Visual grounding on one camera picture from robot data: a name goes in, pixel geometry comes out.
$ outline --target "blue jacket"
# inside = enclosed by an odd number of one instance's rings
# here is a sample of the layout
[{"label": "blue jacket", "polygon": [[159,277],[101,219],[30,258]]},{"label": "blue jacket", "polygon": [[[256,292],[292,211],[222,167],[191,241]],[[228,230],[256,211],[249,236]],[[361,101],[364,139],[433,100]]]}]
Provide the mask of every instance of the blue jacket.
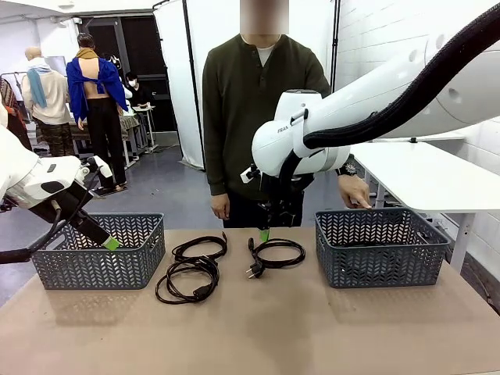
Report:
[{"label": "blue jacket", "polygon": [[111,62],[99,59],[98,79],[93,80],[83,76],[78,58],[75,57],[72,62],[68,63],[66,74],[70,89],[70,108],[76,123],[78,123],[79,119],[85,120],[87,118],[88,104],[85,98],[84,82],[94,82],[97,84],[97,92],[99,94],[105,94],[105,88],[109,96],[115,99],[115,102],[124,111],[128,111],[127,102],[125,101],[125,91],[120,81],[118,69]]}]

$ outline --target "concrete floor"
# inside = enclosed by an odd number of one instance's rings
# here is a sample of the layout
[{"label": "concrete floor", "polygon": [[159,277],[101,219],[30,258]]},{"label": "concrete floor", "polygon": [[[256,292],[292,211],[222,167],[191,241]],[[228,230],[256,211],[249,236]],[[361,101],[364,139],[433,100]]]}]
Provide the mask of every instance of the concrete floor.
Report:
[{"label": "concrete floor", "polygon": [[[90,202],[90,213],[164,213],[167,229],[222,228],[210,209],[210,193],[203,172],[179,163],[179,148],[145,155],[127,171],[128,191]],[[320,173],[305,193],[304,227],[314,226],[314,214],[341,209],[334,173]],[[31,212],[14,209],[0,215],[0,251],[22,248],[48,230]],[[35,274],[33,264],[0,266],[0,306]]]}]

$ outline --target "black door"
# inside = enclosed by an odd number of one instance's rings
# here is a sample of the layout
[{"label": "black door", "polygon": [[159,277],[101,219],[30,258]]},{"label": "black door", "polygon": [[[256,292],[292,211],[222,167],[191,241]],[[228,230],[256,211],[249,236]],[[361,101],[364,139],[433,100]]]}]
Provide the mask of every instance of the black door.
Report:
[{"label": "black door", "polygon": [[175,131],[168,76],[163,61],[154,16],[124,16],[84,19],[83,31],[95,39],[96,52],[120,57],[123,72],[137,74],[155,98],[155,131]]}]

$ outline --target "basket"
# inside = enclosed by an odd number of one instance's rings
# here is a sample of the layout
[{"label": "basket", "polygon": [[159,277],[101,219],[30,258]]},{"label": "basket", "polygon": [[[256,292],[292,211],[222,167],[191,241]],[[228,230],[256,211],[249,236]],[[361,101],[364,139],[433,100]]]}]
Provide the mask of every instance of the basket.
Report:
[{"label": "basket", "polygon": [[448,246],[409,209],[316,214],[316,252],[333,288],[434,285]]},{"label": "basket", "polygon": [[120,243],[111,252],[71,226],[41,250],[33,264],[45,289],[142,289],[165,255],[163,214],[92,214]]}]

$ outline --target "man's hand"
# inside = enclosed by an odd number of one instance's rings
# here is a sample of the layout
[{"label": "man's hand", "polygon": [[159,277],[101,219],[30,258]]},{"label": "man's hand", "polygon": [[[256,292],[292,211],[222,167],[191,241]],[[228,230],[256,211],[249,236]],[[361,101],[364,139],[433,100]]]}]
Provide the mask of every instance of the man's hand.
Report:
[{"label": "man's hand", "polygon": [[229,196],[227,194],[212,197],[212,211],[221,220],[229,220]]},{"label": "man's hand", "polygon": [[350,209],[371,209],[370,188],[357,176],[339,176],[338,187],[345,205]]}]

